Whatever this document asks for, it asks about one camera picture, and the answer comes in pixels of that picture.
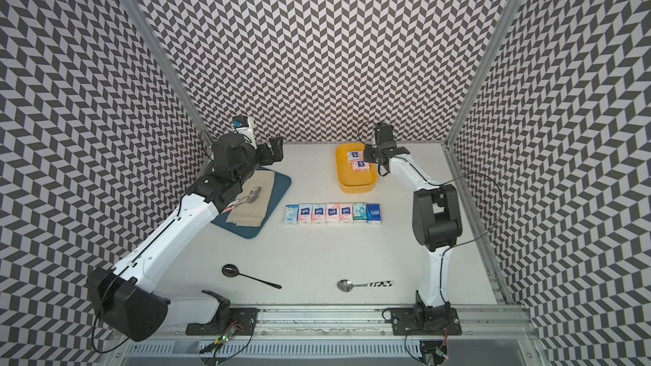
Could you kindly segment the dark blue Tempo tissue pack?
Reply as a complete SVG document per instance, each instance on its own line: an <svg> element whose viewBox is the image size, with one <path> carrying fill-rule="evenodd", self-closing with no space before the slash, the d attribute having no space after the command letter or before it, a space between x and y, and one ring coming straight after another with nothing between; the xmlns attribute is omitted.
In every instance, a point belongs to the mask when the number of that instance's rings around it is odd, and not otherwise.
<svg viewBox="0 0 651 366"><path fill-rule="evenodd" d="M367 222L369 224L381 224L381 208L379 203L366 204Z"/></svg>

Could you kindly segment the light blue cartoon tissue pack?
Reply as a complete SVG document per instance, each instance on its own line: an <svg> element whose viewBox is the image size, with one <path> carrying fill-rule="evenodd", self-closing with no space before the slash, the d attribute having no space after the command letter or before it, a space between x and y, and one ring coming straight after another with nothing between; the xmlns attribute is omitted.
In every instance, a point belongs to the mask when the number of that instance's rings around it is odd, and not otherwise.
<svg viewBox="0 0 651 366"><path fill-rule="evenodd" d="M298 205L287 205L285 207L283 224L284 225L296 225L298 223L298 214L299 206Z"/></svg>

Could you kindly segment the mint green tissue pack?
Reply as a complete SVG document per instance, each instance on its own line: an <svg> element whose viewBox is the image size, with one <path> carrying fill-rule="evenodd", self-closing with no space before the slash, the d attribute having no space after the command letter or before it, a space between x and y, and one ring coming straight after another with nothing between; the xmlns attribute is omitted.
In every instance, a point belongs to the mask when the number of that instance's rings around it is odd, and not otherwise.
<svg viewBox="0 0 651 366"><path fill-rule="evenodd" d="M353 204L353 220L354 223L366 223L368 220L367 204L354 203Z"/></svg>

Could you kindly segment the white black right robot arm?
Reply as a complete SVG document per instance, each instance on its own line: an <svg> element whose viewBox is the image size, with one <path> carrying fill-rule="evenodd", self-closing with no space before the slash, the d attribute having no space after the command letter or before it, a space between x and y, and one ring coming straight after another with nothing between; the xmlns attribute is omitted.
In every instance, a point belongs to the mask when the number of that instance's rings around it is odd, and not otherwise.
<svg viewBox="0 0 651 366"><path fill-rule="evenodd" d="M415 294L415 316L420 322L449 318L450 254L463 234L457 189L435 181L400 147L393 126L376 123L373 143L364 146L364 162L376 164L413 193L412 230L424 248L425 265Z"/></svg>

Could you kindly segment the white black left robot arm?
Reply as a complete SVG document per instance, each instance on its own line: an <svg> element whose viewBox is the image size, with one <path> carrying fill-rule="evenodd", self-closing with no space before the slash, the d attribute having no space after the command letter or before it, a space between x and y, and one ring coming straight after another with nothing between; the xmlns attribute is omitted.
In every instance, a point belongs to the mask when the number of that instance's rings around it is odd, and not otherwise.
<svg viewBox="0 0 651 366"><path fill-rule="evenodd" d="M158 284L189 242L234 205L260 166L282 161L283 142L272 137L254 144L237 132L219 137L212 145L211 170L189 186L172 214L111 269L89 274L86 289L97 320L133 342L149 339L160 328L225 322L219 312L229 303L223 296L204 290L195 298L166 298Z"/></svg>

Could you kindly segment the yellow plastic storage box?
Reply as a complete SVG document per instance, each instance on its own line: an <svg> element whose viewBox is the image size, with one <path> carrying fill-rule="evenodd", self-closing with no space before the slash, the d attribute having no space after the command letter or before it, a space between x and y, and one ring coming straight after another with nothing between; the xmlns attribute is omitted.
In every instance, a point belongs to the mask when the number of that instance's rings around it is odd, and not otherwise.
<svg viewBox="0 0 651 366"><path fill-rule="evenodd" d="M354 172L351 163L348 161L347 152L361 151L364 157L364 145L362 143L344 143L337 146L335 150L335 164L337 169L337 180L340 188L345 193L364 193L371 191L378 178L377 165L370 164L370 170L365 172Z"/></svg>

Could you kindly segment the teal plastic tray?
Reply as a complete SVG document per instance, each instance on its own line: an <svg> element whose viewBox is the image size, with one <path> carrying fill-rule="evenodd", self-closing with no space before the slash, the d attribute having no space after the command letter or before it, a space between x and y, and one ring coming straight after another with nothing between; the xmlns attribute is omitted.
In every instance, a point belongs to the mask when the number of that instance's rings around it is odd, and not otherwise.
<svg viewBox="0 0 651 366"><path fill-rule="evenodd" d="M259 232L261 232L261 230L263 229L267 220L271 218L271 215L274 212L274 210L279 207L282 198L284 197L284 195L286 194L286 192L288 191L289 187L292 184L292 180L290 177L285 176L281 173L277 173L276 171L274 172L276 173L276 179L275 179L275 184L273 186L273 191L271 193L271 201L269 203L267 215L264 218L261 226L248 227L248 226L237 226L231 223L227 223L226 219L230 211L224 213L223 215L219 215L215 220L212 221L212 224L224 230L228 230L229 232L245 239L253 239L254 237L257 237L257 235L259 235Z"/></svg>

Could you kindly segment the beige linen cloth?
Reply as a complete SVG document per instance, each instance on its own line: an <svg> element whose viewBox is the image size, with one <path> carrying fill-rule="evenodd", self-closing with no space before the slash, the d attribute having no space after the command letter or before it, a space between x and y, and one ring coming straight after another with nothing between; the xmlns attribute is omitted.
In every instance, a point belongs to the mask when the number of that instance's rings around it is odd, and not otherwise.
<svg viewBox="0 0 651 366"><path fill-rule="evenodd" d="M252 203L243 203L232 210L227 216L227 223L237 226L258 227L262 225L267 215L271 193L275 184L276 173L270 170L257 170L242 188L239 198L247 197L254 188L260 191Z"/></svg>

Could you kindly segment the black plastic spoon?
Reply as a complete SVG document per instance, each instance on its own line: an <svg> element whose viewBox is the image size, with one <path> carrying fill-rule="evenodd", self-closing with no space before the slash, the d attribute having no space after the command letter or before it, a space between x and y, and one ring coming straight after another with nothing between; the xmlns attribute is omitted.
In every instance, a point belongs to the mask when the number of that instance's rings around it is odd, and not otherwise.
<svg viewBox="0 0 651 366"><path fill-rule="evenodd" d="M272 287L274 289L277 289L277 290L281 290L281 288L282 288L282 286L279 285L279 284L269 282L269 281L264 281L264 280L261 280L261 279L256 278L256 277L249 276L248 274L242 273L240 271L239 267L235 266L235 264L225 264L221 268L221 272L222 272L223 276L225 276L227 278L235 278L235 277L238 277L238 276L242 276L244 278L250 279L252 281L257 281L259 283L262 283L262 284L264 284L266 286L270 286L270 287Z"/></svg>

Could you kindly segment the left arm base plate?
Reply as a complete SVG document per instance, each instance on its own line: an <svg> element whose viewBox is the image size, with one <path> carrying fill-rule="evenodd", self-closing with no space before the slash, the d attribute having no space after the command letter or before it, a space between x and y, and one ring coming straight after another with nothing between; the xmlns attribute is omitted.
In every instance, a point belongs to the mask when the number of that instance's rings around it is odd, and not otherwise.
<svg viewBox="0 0 651 366"><path fill-rule="evenodd" d="M257 325L258 315L257 308L232 308L228 313L217 313L213 320L206 324L189 324L185 334L191 337L218 337L224 335L229 326L240 325L242 330L237 331L235 335L250 336Z"/></svg>

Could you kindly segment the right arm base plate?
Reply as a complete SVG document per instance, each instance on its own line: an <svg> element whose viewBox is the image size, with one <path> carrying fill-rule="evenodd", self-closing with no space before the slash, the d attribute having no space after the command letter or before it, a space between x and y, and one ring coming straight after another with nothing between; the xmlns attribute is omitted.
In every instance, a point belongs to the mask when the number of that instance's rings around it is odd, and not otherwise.
<svg viewBox="0 0 651 366"><path fill-rule="evenodd" d="M457 337L462 335L462 328L455 308L434 308L425 313L415 313L413 308L391 308L390 323L393 335Z"/></svg>

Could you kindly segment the aluminium front rail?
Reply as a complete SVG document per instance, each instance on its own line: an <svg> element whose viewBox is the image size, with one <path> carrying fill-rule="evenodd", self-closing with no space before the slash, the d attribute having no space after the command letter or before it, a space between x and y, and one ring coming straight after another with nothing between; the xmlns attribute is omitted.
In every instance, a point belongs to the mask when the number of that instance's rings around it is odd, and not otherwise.
<svg viewBox="0 0 651 366"><path fill-rule="evenodd" d="M527 310L518 305L455 304L451 315L418 327L410 306L270 305L231 308L228 320L240 320L248 337L261 339L447 339L531 340L537 332Z"/></svg>

